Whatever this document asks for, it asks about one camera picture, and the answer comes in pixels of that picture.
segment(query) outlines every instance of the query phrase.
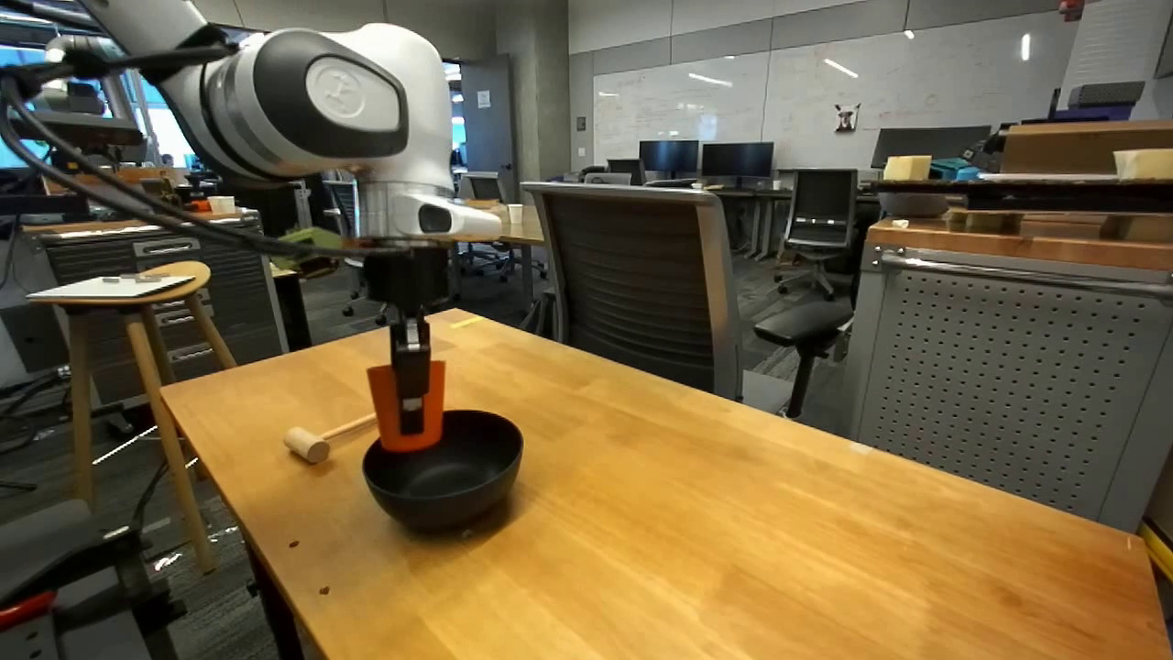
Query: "black office chair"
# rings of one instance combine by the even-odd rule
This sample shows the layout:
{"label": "black office chair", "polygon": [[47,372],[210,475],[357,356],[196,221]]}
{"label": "black office chair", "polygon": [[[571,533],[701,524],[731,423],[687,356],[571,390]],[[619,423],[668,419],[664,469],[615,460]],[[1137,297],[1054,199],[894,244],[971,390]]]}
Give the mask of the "black office chair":
{"label": "black office chair", "polygon": [[855,169],[800,169],[790,186],[790,213],[780,231],[780,253],[811,264],[801,274],[780,274],[780,290],[795,290],[801,279],[828,302],[835,285],[828,279],[833,260],[846,260],[855,244]]}
{"label": "black office chair", "polygon": [[554,339],[780,412],[788,381],[741,372],[731,255],[713,193],[525,182],[554,270]]}
{"label": "black office chair", "polygon": [[843,285],[839,293],[839,285],[828,279],[828,260],[855,255],[855,186],[855,169],[795,174],[790,213],[780,244],[795,260],[811,264],[801,274],[814,281],[818,297],[801,297],[801,274],[783,274],[780,290],[795,293],[800,302],[756,323],[762,340],[800,353],[795,392],[783,412],[788,419],[801,413],[814,361],[828,356],[833,345],[849,330],[855,285]]}

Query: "cable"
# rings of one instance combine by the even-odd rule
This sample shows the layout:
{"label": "cable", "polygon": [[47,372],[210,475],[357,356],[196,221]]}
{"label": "cable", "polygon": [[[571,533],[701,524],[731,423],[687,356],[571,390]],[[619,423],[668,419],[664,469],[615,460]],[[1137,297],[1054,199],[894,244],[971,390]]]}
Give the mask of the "cable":
{"label": "cable", "polygon": [[[4,144],[29,165],[35,169],[40,175],[84,193],[84,199],[94,199],[123,218],[134,218],[134,221],[145,221],[145,225],[156,225],[156,229],[169,229],[177,236],[195,236],[195,238],[210,238],[210,241],[227,241],[227,244],[236,244],[236,248],[254,248],[254,253],[268,253],[268,255],[293,255],[293,260],[307,260],[307,255],[375,255],[375,253],[401,253],[401,248],[415,248],[416,241],[410,238],[386,238],[386,241],[375,241],[375,244],[364,244],[364,248],[327,248],[327,244],[290,244],[290,241],[276,241],[276,238],[256,238],[256,236],[243,236],[243,231],[227,231],[227,229],[214,229],[214,225],[205,225],[191,213],[177,213],[169,204],[162,204],[156,199],[119,182],[116,175],[111,175],[105,169],[100,169],[94,163],[89,163],[80,152],[72,152],[63,137],[56,137],[45,121],[35,121],[26,105],[23,105],[23,75],[14,66],[7,66],[7,82],[0,82],[0,105],[4,105],[4,121],[0,121],[0,131],[4,131]],[[72,181],[68,174],[56,169],[56,165],[45,165],[35,163],[32,152],[23,148],[23,137],[12,130],[7,121],[7,109],[14,109],[45,144],[52,144],[56,152],[65,152],[84,174],[92,174],[94,181],[103,181],[105,186],[119,189],[123,199],[140,202],[140,204],[129,204],[123,199],[116,193],[105,193],[100,186],[89,186],[80,181]]]}

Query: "wall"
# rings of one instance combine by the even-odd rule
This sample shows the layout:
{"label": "wall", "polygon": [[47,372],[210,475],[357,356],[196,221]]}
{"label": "wall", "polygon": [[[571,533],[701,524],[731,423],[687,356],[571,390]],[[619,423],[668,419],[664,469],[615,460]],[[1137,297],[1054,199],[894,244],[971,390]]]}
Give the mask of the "wall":
{"label": "wall", "polygon": [[496,46],[513,61],[518,175],[568,174],[568,2],[496,0]]}
{"label": "wall", "polygon": [[[593,163],[637,138],[769,138],[780,169],[863,169],[874,131],[896,125],[999,125],[1043,119],[1071,28],[1054,15],[722,55],[593,78]],[[835,137],[835,105],[856,131]]]}
{"label": "wall", "polygon": [[[756,0],[722,2],[706,21],[687,9],[571,0],[571,51],[608,45],[571,55],[576,169],[629,158],[640,137],[774,138],[778,165],[867,165],[882,125],[1040,119],[1077,28],[1054,15],[1054,0],[825,0],[756,21],[741,21],[762,9]],[[835,103],[861,103],[855,137],[835,137]]]}

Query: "desk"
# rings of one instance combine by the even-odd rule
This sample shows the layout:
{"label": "desk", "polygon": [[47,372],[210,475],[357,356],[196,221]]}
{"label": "desk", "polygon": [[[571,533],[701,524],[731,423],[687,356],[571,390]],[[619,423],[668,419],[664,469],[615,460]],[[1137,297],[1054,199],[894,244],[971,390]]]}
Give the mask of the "desk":
{"label": "desk", "polygon": [[410,539],[367,494],[379,330],[164,401],[327,655],[1166,655],[1137,535],[476,318],[447,407],[525,429],[509,522]]}

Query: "gray cabinet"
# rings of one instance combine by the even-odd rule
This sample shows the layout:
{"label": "gray cabinet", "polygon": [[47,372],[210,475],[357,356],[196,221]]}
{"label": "gray cabinet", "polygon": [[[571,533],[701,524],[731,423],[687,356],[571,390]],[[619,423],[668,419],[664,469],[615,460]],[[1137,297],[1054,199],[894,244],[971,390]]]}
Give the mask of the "gray cabinet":
{"label": "gray cabinet", "polygon": [[[116,229],[116,231],[63,231],[40,236],[47,264],[58,281],[76,281],[112,270],[145,270],[169,260],[202,260],[211,268],[205,304],[229,345],[236,362],[268,361],[287,353],[287,334],[277,323],[276,285],[265,255],[236,244],[214,244],[186,236],[169,236],[152,229]],[[152,308],[152,334],[162,345],[162,372],[170,381],[214,372],[211,348],[196,339],[195,318],[183,304]],[[92,318],[92,372],[100,401],[140,396],[140,373],[123,345],[119,318]]]}

